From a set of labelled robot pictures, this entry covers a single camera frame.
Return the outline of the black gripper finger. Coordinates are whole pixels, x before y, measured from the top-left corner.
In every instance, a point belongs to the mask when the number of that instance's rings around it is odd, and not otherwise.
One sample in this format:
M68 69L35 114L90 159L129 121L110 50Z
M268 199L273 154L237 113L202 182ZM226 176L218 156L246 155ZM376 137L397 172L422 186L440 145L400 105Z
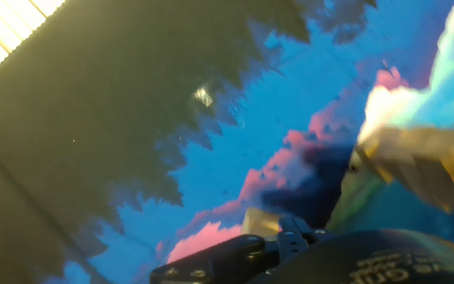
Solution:
M150 284L237 284L263 278L309 246L335 236L298 217L283 218L271 240L242 234L155 268Z

